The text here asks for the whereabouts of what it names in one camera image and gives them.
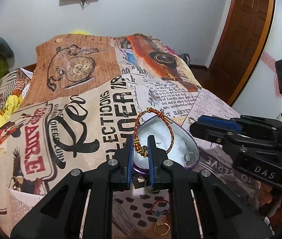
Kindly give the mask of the purple heart-shaped jewelry tin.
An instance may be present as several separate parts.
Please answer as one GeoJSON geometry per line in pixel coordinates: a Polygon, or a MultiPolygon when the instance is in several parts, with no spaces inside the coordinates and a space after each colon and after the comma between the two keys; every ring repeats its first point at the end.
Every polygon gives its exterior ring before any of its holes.
{"type": "MultiPolygon", "coordinates": [[[[194,138],[176,122],[170,122],[170,126],[174,134],[174,144],[167,154],[168,158],[181,164],[185,169],[193,170],[200,160],[199,149],[194,138]]],[[[152,115],[138,128],[138,138],[142,146],[148,145],[148,136],[150,135],[154,135],[158,148],[164,150],[169,148],[171,143],[170,131],[162,119],[155,115],[152,115]]],[[[134,153],[133,169],[140,174],[148,174],[148,158],[134,153]]]]}

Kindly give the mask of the dark backpack on floor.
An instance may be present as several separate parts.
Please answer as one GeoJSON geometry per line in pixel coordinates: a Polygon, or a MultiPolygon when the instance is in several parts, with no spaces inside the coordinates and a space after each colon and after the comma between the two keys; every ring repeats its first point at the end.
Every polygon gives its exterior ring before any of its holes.
{"type": "Polygon", "coordinates": [[[190,66],[191,59],[188,53],[182,53],[178,57],[180,57],[187,64],[187,66],[190,66]]]}

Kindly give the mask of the newspaper print bed blanket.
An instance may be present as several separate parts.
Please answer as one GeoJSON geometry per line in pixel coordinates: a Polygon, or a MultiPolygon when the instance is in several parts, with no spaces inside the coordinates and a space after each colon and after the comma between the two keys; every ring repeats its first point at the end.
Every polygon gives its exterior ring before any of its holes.
{"type": "MultiPolygon", "coordinates": [[[[13,227],[73,168],[95,169],[122,148],[152,115],[185,131],[202,114],[232,118],[235,110],[203,89],[187,64],[160,40],[60,35],[36,49],[33,74],[0,79],[0,110],[10,95],[23,101],[0,128],[0,228],[13,227]]],[[[259,183],[232,167],[219,145],[194,139],[195,171],[210,170],[248,206],[259,183]]]]}

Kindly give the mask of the brown wooden door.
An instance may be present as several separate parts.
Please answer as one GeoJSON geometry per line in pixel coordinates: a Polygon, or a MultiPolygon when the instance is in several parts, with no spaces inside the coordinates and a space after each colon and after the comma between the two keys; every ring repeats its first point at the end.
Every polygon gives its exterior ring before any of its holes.
{"type": "Polygon", "coordinates": [[[209,66],[209,90],[232,105],[256,67],[272,22],[275,0],[231,0],[209,66]]]}

